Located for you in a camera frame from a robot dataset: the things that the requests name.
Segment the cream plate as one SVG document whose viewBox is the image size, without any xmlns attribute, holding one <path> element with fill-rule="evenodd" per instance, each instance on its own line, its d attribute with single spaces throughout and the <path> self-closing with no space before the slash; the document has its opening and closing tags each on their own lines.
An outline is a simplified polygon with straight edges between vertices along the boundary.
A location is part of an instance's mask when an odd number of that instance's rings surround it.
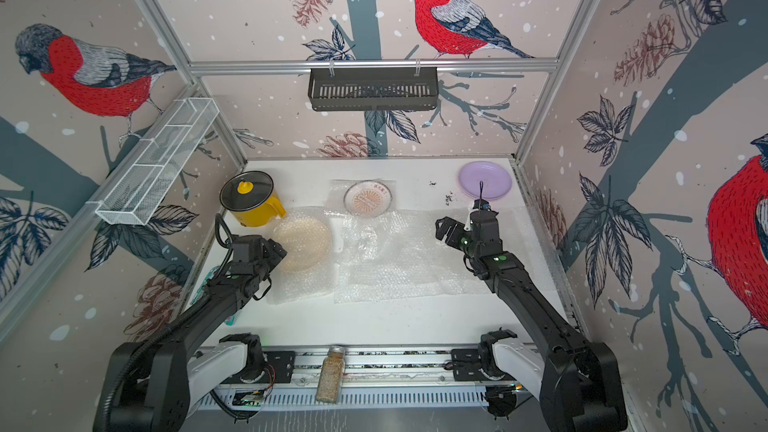
<svg viewBox="0 0 768 432">
<path fill-rule="evenodd" d="M 331 226 L 325 211 L 318 207 L 292 209 L 271 232 L 286 256 L 277 267 L 279 272 L 303 273 L 322 264 L 333 246 Z"/>
</svg>

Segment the purple plate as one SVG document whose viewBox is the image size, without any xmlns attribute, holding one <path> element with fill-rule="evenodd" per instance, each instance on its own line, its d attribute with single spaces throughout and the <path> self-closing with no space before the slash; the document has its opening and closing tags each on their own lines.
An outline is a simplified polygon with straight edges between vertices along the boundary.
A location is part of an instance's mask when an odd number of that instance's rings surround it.
<svg viewBox="0 0 768 432">
<path fill-rule="evenodd" d="M 503 198 L 513 187 L 510 173 L 490 161 L 475 161 L 464 165 L 458 172 L 458 183 L 470 197 L 487 201 Z"/>
</svg>

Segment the clear bubble wrap sheet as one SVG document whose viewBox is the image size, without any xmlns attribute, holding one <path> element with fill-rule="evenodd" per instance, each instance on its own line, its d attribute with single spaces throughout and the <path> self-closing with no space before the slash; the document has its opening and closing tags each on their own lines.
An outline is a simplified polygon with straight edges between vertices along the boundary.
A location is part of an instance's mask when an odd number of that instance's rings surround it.
<svg viewBox="0 0 768 432">
<path fill-rule="evenodd" d="M 435 238 L 438 211 L 395 211 L 376 218 L 346 217 L 336 260 L 338 302 L 381 302 L 437 295 L 483 294 L 504 280 L 528 279 L 519 257 L 508 251 L 485 259 L 486 270 L 468 270 L 460 248 Z"/>
<path fill-rule="evenodd" d="M 269 304 L 279 305 L 289 302 L 330 294 L 334 285 L 333 250 L 319 266 L 303 273 L 279 272 L 277 267 L 271 273 L 272 289 L 266 296 Z"/>
</svg>

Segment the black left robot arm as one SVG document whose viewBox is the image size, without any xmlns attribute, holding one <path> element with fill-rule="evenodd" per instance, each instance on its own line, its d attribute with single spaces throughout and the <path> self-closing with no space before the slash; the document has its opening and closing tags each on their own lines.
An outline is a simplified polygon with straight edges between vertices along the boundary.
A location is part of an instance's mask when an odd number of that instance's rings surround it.
<svg viewBox="0 0 768 432">
<path fill-rule="evenodd" d="M 198 352 L 220 325 L 254 299 L 287 255 L 278 242 L 259 235 L 236 236 L 229 250 L 228 262 L 189 309 L 148 339 L 126 342 L 112 353 L 94 430 L 178 431 L 193 406 L 225 379 L 248 369 L 267 369 L 255 334 L 230 335 L 213 350 Z"/>
</svg>

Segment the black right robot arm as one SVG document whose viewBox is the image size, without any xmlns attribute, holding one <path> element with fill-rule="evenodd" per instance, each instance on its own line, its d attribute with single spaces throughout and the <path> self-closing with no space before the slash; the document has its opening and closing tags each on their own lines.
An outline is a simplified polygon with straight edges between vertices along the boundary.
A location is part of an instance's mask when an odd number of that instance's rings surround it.
<svg viewBox="0 0 768 432">
<path fill-rule="evenodd" d="M 525 346 L 511 332 L 486 334 L 479 348 L 482 370 L 520 382 L 552 431 L 626 430 L 616 356 L 571 326 L 539 291 L 524 264 L 505 250 L 496 212 L 474 209 L 467 223 L 441 218 L 435 237 L 462 253 L 467 270 L 509 307 L 532 340 Z"/>
</svg>

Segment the patterned plate in bubble wrap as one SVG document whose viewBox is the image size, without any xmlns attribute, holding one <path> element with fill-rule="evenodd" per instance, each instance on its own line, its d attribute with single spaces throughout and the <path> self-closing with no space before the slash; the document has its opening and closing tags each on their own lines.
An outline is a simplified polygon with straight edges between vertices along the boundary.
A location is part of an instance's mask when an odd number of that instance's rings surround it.
<svg viewBox="0 0 768 432">
<path fill-rule="evenodd" d="M 325 207 L 337 214 L 373 218 L 392 211 L 395 203 L 394 181 L 334 180 Z"/>
</svg>

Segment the yellow pot with black lid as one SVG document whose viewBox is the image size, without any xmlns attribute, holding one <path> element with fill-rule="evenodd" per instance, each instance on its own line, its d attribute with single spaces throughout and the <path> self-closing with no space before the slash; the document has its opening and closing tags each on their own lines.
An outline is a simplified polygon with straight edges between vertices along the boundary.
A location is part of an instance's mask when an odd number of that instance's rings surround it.
<svg viewBox="0 0 768 432">
<path fill-rule="evenodd" d="M 229 179 L 220 190 L 219 201 L 243 227 L 262 227 L 287 214 L 273 178 L 263 171 L 247 171 Z"/>
</svg>

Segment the green snack packet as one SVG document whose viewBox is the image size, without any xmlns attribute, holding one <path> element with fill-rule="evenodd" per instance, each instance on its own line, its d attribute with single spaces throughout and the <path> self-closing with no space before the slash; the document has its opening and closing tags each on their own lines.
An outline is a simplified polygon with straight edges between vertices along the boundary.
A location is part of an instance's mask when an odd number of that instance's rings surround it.
<svg viewBox="0 0 768 432">
<path fill-rule="evenodd" d="M 201 281 L 199 286 L 195 289 L 194 293 L 192 294 L 191 300 L 189 302 L 189 306 L 194 305 L 205 294 L 204 289 L 207 283 L 217 273 L 217 271 L 218 271 L 218 266 L 215 266 L 206 274 L 204 279 Z"/>
</svg>

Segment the spice jar with granules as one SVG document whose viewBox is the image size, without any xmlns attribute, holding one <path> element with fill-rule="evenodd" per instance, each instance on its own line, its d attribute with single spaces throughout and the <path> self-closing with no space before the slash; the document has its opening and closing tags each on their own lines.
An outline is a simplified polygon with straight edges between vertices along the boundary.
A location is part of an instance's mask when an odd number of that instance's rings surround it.
<svg viewBox="0 0 768 432">
<path fill-rule="evenodd" d="M 331 346 L 323 361 L 315 399 L 319 403 L 335 404 L 338 401 L 345 371 L 345 348 Z"/>
</svg>

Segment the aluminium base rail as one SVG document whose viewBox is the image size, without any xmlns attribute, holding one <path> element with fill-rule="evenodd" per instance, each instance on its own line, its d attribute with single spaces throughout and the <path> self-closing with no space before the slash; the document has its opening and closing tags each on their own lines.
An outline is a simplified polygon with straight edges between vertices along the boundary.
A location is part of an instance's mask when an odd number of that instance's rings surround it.
<svg viewBox="0 0 768 432">
<path fill-rule="evenodd" d="M 473 407 L 510 394 L 535 399 L 531 367 L 541 361 L 532 340 L 475 344 L 348 346 L 335 409 Z M 324 411 L 317 401 L 326 346 L 267 346 L 265 368 L 231 376 L 215 388 L 218 400 L 242 412 Z"/>
</svg>

